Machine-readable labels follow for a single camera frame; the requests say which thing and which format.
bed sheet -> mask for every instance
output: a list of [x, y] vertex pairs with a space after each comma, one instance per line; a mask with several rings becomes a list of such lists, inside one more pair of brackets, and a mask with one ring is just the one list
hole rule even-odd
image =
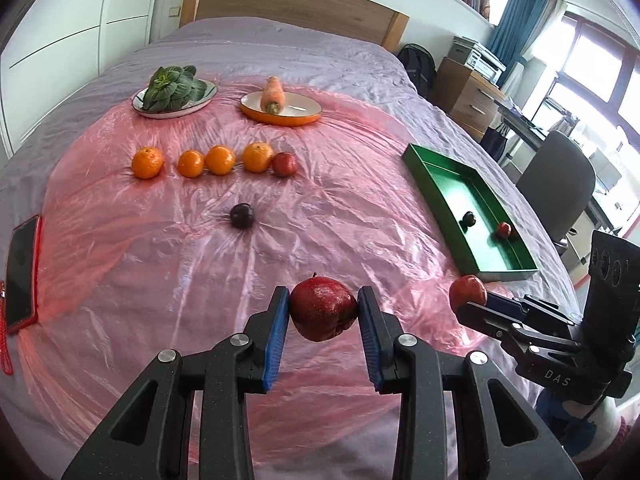
[[[287, 84], [350, 95], [398, 118], [418, 144], [475, 167], [496, 192], [541, 269], [525, 282], [506, 286], [516, 296], [541, 296], [563, 304], [569, 313], [578, 312], [569, 277], [526, 200], [478, 144], [418, 96], [395, 57], [374, 44], [260, 18], [191, 23], [107, 70], [49, 114], [0, 173], [0, 260], [6, 258], [12, 228], [41, 211], [49, 175], [70, 144], [109, 108], [144, 87], [156, 67], [187, 63], [203, 73], [218, 74], [222, 84], [244, 76], [278, 75]], [[60, 478], [75, 450], [35, 410], [26, 393], [14, 338], [9, 346], [16, 374], [0, 377], [0, 405], [40, 468]], [[481, 347], [502, 370], [513, 369], [496, 342], [486, 340]], [[533, 402], [537, 387], [513, 372], [507, 375]], [[262, 467], [257, 477], [390, 478], [397, 426], [398, 414], [390, 412], [295, 464]], [[453, 471], [453, 431], [449, 439]]]

orange plate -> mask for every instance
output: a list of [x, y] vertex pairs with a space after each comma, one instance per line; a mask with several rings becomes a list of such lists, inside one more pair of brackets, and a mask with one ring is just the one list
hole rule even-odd
[[317, 121], [322, 107], [311, 97], [284, 92], [285, 105], [280, 115], [271, 115], [260, 109], [262, 92], [251, 92], [240, 99], [240, 109], [247, 117], [259, 123], [276, 126], [302, 126]]

printer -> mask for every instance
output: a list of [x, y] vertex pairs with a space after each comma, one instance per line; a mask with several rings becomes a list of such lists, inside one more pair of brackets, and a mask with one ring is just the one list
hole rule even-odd
[[469, 38], [456, 36], [447, 57], [475, 70], [494, 85], [506, 70], [506, 67], [487, 47]]

bolt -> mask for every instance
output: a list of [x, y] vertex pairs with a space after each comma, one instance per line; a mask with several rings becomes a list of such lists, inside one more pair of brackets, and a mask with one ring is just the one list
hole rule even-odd
[[414, 346], [415, 344], [418, 343], [418, 340], [416, 339], [415, 335], [402, 334], [401, 336], [398, 337], [398, 342], [402, 346]]
[[231, 336], [231, 344], [233, 346], [244, 346], [249, 342], [249, 336], [247, 334], [233, 334]]
[[471, 352], [469, 359], [475, 365], [483, 365], [489, 360], [489, 358], [486, 356], [484, 352], [478, 352], [478, 351]]
[[161, 363], [170, 363], [174, 359], [175, 359], [175, 350], [171, 350], [170, 348], [168, 350], [162, 350], [158, 354], [158, 361], [160, 361]]

tangerine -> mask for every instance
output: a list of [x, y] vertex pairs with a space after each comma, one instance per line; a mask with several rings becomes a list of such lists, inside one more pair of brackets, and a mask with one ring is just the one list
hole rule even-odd
[[226, 175], [234, 168], [236, 154], [226, 146], [214, 146], [207, 153], [204, 162], [214, 175]]
[[164, 164], [162, 152], [155, 146], [140, 148], [131, 160], [133, 175], [147, 180], [155, 177]]
[[266, 142], [253, 142], [242, 153], [244, 168], [252, 173], [267, 171], [272, 158], [273, 148]]
[[187, 150], [178, 159], [178, 173], [196, 178], [204, 171], [204, 155], [197, 150]]

